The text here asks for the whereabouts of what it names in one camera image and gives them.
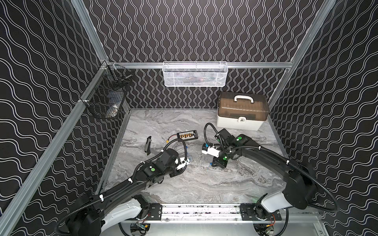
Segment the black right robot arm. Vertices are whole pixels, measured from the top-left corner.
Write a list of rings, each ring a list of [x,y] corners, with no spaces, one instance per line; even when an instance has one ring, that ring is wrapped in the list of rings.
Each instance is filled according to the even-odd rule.
[[[340,210],[336,197],[315,177],[311,167],[267,149],[244,134],[233,136],[226,129],[222,129],[215,131],[215,139],[216,144],[205,140],[202,146],[202,153],[213,157],[212,166],[224,169],[229,160],[244,157],[267,168],[286,183],[284,190],[266,193],[258,199],[253,208],[257,218],[266,219],[269,213],[292,207],[313,207],[326,212]],[[333,208],[313,202],[313,197],[319,190],[323,190],[332,200]]]

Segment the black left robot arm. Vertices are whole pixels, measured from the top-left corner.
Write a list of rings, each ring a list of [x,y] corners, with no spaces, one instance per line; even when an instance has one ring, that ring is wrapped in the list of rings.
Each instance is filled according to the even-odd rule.
[[[83,195],[73,209],[54,227],[58,236],[99,236],[105,229],[106,216],[134,199],[140,192],[161,183],[165,176],[181,175],[187,168],[188,152],[184,140],[170,141],[156,156],[139,163],[133,174],[115,187],[97,195]]]

